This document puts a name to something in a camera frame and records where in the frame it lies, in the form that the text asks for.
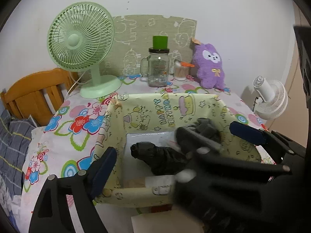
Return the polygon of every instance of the fan center cap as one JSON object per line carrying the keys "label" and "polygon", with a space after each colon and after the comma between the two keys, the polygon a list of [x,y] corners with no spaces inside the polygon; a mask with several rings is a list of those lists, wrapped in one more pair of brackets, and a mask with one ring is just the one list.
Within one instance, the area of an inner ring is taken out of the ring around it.
{"label": "fan center cap", "polygon": [[71,34],[69,37],[68,37],[68,44],[71,46],[71,47],[75,47],[79,44],[79,41],[80,41],[80,37],[78,34]]}

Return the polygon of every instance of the wooden headboard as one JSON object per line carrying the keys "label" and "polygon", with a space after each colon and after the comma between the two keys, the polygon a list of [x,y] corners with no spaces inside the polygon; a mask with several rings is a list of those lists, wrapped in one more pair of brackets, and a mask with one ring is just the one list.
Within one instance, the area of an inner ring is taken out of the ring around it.
{"label": "wooden headboard", "polygon": [[[72,76],[77,80],[77,73],[72,73]],[[69,90],[73,83],[69,72],[55,68],[21,78],[7,92],[1,92],[0,96],[4,107],[12,115],[19,119],[32,115],[40,125],[44,126],[49,123],[53,114],[43,96],[42,89],[46,89],[57,111],[64,102],[60,85],[65,84],[66,89]]]}

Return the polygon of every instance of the yellow bow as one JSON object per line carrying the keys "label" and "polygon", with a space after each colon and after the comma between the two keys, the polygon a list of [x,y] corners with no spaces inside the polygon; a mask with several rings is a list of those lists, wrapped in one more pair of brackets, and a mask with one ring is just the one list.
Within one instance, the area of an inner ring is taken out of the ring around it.
{"label": "yellow bow", "polygon": [[212,69],[212,72],[215,73],[215,76],[220,77],[220,69],[215,69],[215,68],[213,68],[213,69]]}

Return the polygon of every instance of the fan stand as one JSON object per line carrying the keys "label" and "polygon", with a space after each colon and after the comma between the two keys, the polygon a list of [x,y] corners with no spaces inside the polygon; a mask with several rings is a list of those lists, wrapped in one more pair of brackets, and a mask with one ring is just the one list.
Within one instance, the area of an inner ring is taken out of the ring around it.
{"label": "fan stand", "polygon": [[118,90],[122,82],[113,75],[100,75],[99,65],[91,67],[92,80],[83,85],[80,90],[80,95],[83,98],[99,98],[110,95]]}

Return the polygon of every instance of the star print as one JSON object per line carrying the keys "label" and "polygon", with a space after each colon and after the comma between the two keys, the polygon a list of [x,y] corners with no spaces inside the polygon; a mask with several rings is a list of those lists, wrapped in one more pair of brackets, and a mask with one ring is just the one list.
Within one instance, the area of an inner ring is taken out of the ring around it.
{"label": "star print", "polygon": [[199,107],[203,108],[206,105],[205,101],[200,102]]}

